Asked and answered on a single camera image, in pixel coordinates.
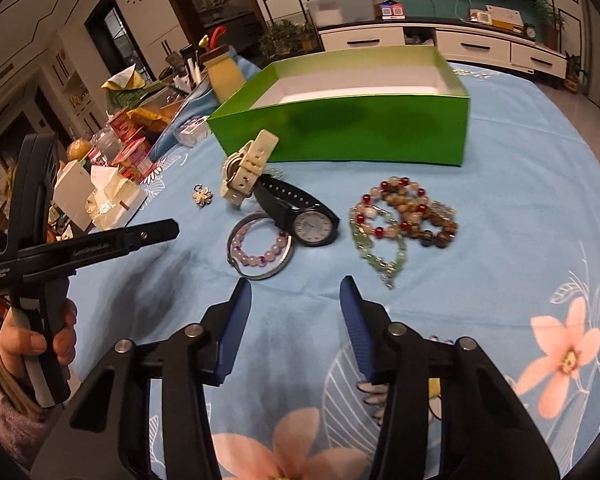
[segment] tiled floor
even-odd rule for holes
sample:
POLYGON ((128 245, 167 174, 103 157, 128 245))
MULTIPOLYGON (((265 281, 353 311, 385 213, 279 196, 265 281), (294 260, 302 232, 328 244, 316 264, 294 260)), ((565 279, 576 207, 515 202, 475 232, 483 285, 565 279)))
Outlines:
POLYGON ((600 163, 600 108, 584 95, 573 95, 542 84, 538 87, 571 121, 600 163))

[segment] open box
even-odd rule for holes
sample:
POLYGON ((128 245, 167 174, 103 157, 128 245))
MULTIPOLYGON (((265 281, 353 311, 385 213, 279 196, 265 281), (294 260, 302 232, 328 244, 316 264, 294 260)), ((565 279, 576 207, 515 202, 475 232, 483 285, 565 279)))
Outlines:
POLYGON ((352 48, 277 61, 207 120, 227 154, 261 129, 270 159, 461 165, 469 95, 433 46, 352 48))

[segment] sleeve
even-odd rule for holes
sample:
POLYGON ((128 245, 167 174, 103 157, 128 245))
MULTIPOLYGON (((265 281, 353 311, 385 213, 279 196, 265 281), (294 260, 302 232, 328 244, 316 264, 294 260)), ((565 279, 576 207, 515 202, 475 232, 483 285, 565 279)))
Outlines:
POLYGON ((0 444, 27 469, 33 464, 50 430, 51 423, 45 415, 46 410, 36 407, 0 361, 0 444))

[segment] black watch strap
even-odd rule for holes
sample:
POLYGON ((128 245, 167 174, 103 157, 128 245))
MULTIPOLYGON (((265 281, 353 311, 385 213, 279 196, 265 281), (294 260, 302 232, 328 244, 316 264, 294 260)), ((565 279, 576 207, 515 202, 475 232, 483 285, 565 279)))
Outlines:
POLYGON ((276 227, 285 232, 290 229, 288 224, 292 207, 306 209, 322 206, 327 208, 316 197, 288 182, 273 178, 270 174, 263 174, 258 178, 253 194, 261 208, 273 219, 276 227))

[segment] silver bangle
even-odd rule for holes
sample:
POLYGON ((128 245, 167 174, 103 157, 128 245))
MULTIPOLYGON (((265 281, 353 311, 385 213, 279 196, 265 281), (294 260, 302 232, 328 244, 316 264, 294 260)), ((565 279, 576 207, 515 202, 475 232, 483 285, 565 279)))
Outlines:
POLYGON ((271 276, 275 276, 277 273, 280 272, 280 270, 286 267, 286 265, 289 263, 289 260, 291 259, 291 255, 294 252, 294 239, 291 235, 287 235, 285 250, 283 251, 282 256, 280 256, 278 264, 275 267, 273 267, 273 269, 269 269, 267 272, 263 272, 262 274, 256 274, 254 276, 250 276, 242 272, 242 270, 240 269, 240 263, 231 254, 231 242, 234 240, 235 235, 238 233, 238 231, 245 225, 250 224, 253 221, 265 218, 270 219, 270 216, 264 211, 257 211, 255 213, 251 213, 245 216, 234 226, 234 228, 231 230, 231 233, 229 234, 229 238, 226 241, 226 260, 229 263, 229 265, 231 265, 235 270, 237 270, 238 274, 247 278, 248 280, 253 280, 254 282, 257 282, 259 280, 266 280, 271 276))

